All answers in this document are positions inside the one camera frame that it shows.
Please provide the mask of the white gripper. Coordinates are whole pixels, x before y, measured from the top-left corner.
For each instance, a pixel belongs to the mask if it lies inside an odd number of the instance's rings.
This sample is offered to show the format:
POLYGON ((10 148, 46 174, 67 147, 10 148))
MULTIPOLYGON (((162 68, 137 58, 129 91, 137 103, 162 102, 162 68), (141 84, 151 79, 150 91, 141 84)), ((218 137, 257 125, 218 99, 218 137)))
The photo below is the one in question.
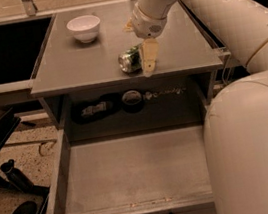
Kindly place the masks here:
POLYGON ((167 18, 162 11, 151 5, 134 6, 131 19, 125 24, 124 31, 134 30, 136 36, 145 39, 139 48, 142 71, 145 77, 150 77, 156 67, 159 44, 156 37, 161 35, 166 25, 167 18))

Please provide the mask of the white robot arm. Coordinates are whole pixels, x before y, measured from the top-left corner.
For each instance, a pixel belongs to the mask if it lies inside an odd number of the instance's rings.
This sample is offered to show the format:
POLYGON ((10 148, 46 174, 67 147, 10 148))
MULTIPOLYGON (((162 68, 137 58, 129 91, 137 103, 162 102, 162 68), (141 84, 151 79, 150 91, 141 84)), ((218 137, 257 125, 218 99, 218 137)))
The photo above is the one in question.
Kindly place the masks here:
MULTIPOLYGON (((204 122, 217 214, 268 214, 268 8, 253 0, 181 0, 247 70, 225 86, 204 122)), ((131 21, 151 73, 173 0, 137 0, 131 21)))

